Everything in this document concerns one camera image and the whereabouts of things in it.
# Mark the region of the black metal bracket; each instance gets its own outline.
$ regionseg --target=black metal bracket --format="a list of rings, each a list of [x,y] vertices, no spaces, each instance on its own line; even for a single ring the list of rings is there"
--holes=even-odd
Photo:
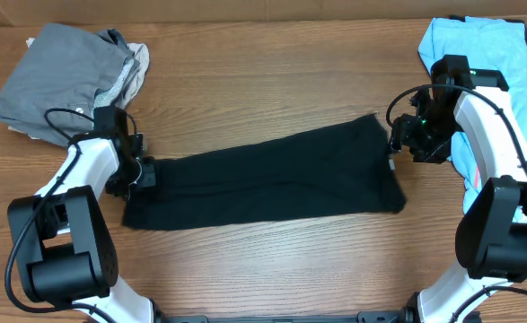
[[[155,158],[147,156],[145,158],[137,159],[141,165],[141,176],[133,185],[133,191],[145,191],[148,188],[154,188],[157,185],[157,174],[159,173],[156,167]]]
[[[414,323],[400,321],[398,310],[362,311],[357,316],[357,323]]]
[[[130,135],[126,111],[108,106],[93,111],[93,131],[75,135],[73,140],[79,142],[93,138],[110,139],[118,156],[118,170],[106,182],[106,192],[128,199],[133,183],[143,175],[142,156],[146,150],[144,135]]]
[[[168,317],[162,323],[357,323],[357,315],[317,315],[295,317],[211,318],[206,316]]]
[[[500,71],[470,69],[465,56],[445,55],[431,67],[432,84],[452,84],[468,89],[477,86],[498,87],[508,91]],[[451,137],[461,127],[454,118],[454,108],[461,90],[436,87],[433,99],[429,90],[421,90],[410,104],[417,107],[415,116],[403,114],[393,121],[390,147],[399,152],[404,144],[413,154],[413,162],[441,163],[451,155]]]

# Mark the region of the table surface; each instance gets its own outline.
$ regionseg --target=table surface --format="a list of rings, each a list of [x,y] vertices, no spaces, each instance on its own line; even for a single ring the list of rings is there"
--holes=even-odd
[[[144,42],[151,65],[128,111],[149,152],[177,158],[253,144],[384,111],[428,83],[418,43],[429,20],[178,23],[113,26]],[[103,27],[91,26],[95,31]],[[0,89],[40,28],[0,28]],[[396,115],[410,110],[406,102]],[[77,322],[33,315],[6,298],[12,246],[5,210],[44,186],[66,157],[0,123],[0,321]],[[408,197],[400,214],[353,214],[186,231],[120,225],[124,202],[103,196],[120,274],[168,315],[212,317],[356,314],[394,310],[454,261],[462,179],[450,163],[396,156]],[[13,285],[23,299],[19,277]],[[527,322],[527,297],[500,292],[486,322]]]

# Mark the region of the black cable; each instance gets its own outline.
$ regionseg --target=black cable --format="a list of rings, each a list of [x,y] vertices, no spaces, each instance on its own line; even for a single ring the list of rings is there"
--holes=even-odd
[[[506,117],[505,113],[502,109],[500,109],[493,101],[491,101],[486,96],[473,91],[471,89],[467,89],[465,87],[459,86],[459,85],[451,85],[451,84],[426,84],[426,85],[420,85],[417,87],[414,87],[412,89],[406,90],[403,93],[401,93],[395,100],[391,102],[389,107],[387,108],[387,123],[389,126],[393,127],[393,124],[391,123],[391,111],[392,108],[399,102],[400,99],[404,98],[405,96],[411,94],[412,92],[418,92],[421,90],[431,89],[431,88],[448,88],[448,89],[455,89],[460,90],[463,92],[470,93],[479,99],[482,99],[486,104],[488,104],[492,109],[495,110],[495,112],[498,114],[498,116],[503,119],[503,123],[505,123],[506,130],[508,131],[508,134],[511,136],[511,139],[513,141],[514,149],[516,150],[516,154],[518,155],[519,162],[521,163],[521,167],[524,169],[524,173],[527,177],[527,161],[526,158],[524,158],[523,150],[521,149],[521,146],[518,142],[518,138],[516,137],[516,133],[513,130],[513,126],[511,125],[510,121],[508,121],[508,118]],[[466,300],[453,314],[450,323],[455,323],[457,319],[459,319],[459,316],[477,299],[479,299],[481,296],[487,294],[488,296],[490,292],[493,291],[507,291],[507,292],[516,292],[522,295],[527,295],[527,290],[515,288],[515,287],[508,287],[508,286],[489,286],[483,288],[482,291],[475,293],[472,295],[468,300]]]
[[[139,137],[137,136],[136,121],[134,120],[134,118],[129,113],[126,113],[126,115],[131,120],[131,124],[134,126],[134,142],[132,143],[132,145],[133,145],[132,154],[134,156],[137,156],[139,154],[139,152],[142,150],[143,147],[140,146]]]
[[[46,119],[46,122],[48,123],[48,125],[50,127],[52,127],[54,130],[56,130],[59,134],[61,134],[65,138],[67,138],[68,140],[71,140],[71,137],[68,134],[66,134],[63,130],[61,130],[60,128],[56,127],[49,120],[48,115],[50,113],[52,113],[52,112],[72,113],[72,114],[76,114],[78,116],[82,116],[84,118],[87,118],[90,121],[93,121],[92,118],[90,118],[88,116],[85,116],[85,115],[83,115],[83,114],[81,114],[79,112],[73,111],[73,110],[68,110],[68,109],[48,109],[48,110],[46,110],[46,113],[44,113],[44,118]],[[96,313],[97,315],[99,315],[105,321],[107,321],[109,323],[115,323],[115,321],[112,318],[110,318],[110,316],[108,316],[105,312],[103,312],[102,310],[96,308],[95,306],[91,306],[91,305],[87,305],[87,304],[76,303],[76,304],[71,304],[70,306],[66,306],[66,307],[33,308],[33,307],[30,307],[30,306],[27,306],[27,305],[23,304],[20,300],[18,300],[18,298],[13,293],[13,289],[12,289],[12,269],[13,269],[13,264],[15,262],[15,259],[16,259],[16,256],[18,254],[18,251],[20,250],[20,247],[22,246],[23,239],[25,238],[25,235],[28,233],[28,230],[30,229],[30,227],[34,224],[34,222],[35,222],[36,218],[38,217],[38,215],[40,214],[43,206],[46,204],[46,202],[49,200],[49,198],[53,196],[53,194],[57,190],[57,188],[59,188],[64,183],[64,180],[66,179],[67,175],[72,171],[72,169],[74,168],[74,166],[77,164],[77,162],[80,159],[80,155],[82,154],[82,150],[81,150],[79,144],[73,143],[73,145],[75,147],[75,156],[74,156],[73,160],[66,167],[66,169],[62,172],[62,174],[57,178],[56,183],[54,183],[54,185],[48,190],[46,195],[43,198],[41,198],[40,202],[38,203],[38,205],[34,209],[34,212],[31,215],[30,219],[28,219],[28,221],[24,224],[24,226],[22,228],[22,231],[20,232],[20,234],[18,235],[18,238],[16,239],[15,243],[13,244],[12,251],[10,252],[10,256],[8,257],[8,262],[7,262],[6,266],[5,266],[5,274],[4,274],[5,293],[7,294],[8,299],[13,303],[13,305],[15,305],[15,307],[17,307],[20,310],[29,312],[29,313],[53,313],[53,312],[58,312],[58,311],[62,311],[62,310],[88,310],[90,312]]]
[[[93,119],[91,117],[88,117],[84,115],[83,113],[79,113],[77,111],[73,111],[70,109],[61,109],[61,108],[53,108],[53,109],[47,109],[46,113],[44,113],[44,119],[46,119],[46,122],[48,123],[48,126],[50,126],[52,129],[56,130],[60,135],[62,135],[65,139],[67,139],[68,142],[72,141],[72,137],[64,132],[64,130],[60,129],[56,125],[54,125],[51,120],[49,120],[48,115],[52,112],[65,112],[65,113],[71,113],[75,114],[76,116],[86,118],[93,122]]]
[[[483,295],[488,295],[490,297],[490,292],[494,291],[506,291],[506,292],[515,292],[521,295],[527,296],[527,290],[521,289],[521,288],[515,288],[510,286],[489,286],[483,288],[480,292],[475,293],[472,295],[468,300],[466,300],[453,314],[451,317],[451,320],[449,323],[455,323],[459,316],[476,300],[478,300]]]
[[[524,173],[526,174],[526,177],[527,177],[527,161],[526,161],[526,158],[524,157],[524,153],[523,153],[523,150],[521,149],[520,143],[518,142],[518,138],[516,137],[516,133],[513,130],[513,126],[511,125],[510,121],[508,121],[508,118],[505,116],[505,113],[503,112],[503,110],[500,109],[493,101],[489,100],[486,96],[484,96],[484,95],[482,95],[482,94],[480,94],[480,93],[478,93],[476,91],[473,91],[471,89],[467,89],[466,87],[459,86],[459,85],[452,85],[452,84],[426,84],[426,85],[419,85],[417,87],[414,87],[412,89],[404,91],[403,93],[399,94],[399,96],[397,98],[395,98],[395,100],[393,100],[391,102],[391,104],[389,105],[389,107],[387,108],[386,118],[387,118],[387,123],[389,124],[389,126],[393,127],[393,125],[391,123],[391,111],[392,111],[392,108],[395,106],[395,104],[397,104],[397,102],[399,102],[400,99],[402,99],[405,96],[411,94],[412,92],[418,92],[418,91],[421,91],[421,90],[432,89],[432,88],[455,89],[455,90],[460,90],[460,91],[463,91],[463,92],[470,93],[470,94],[478,97],[479,99],[483,100],[492,109],[494,109],[495,112],[498,114],[498,116],[501,119],[503,119],[503,123],[505,123],[506,130],[508,131],[508,134],[511,136],[511,140],[513,141],[514,149],[516,150],[516,154],[518,155],[518,160],[521,163],[521,167],[524,169]]]

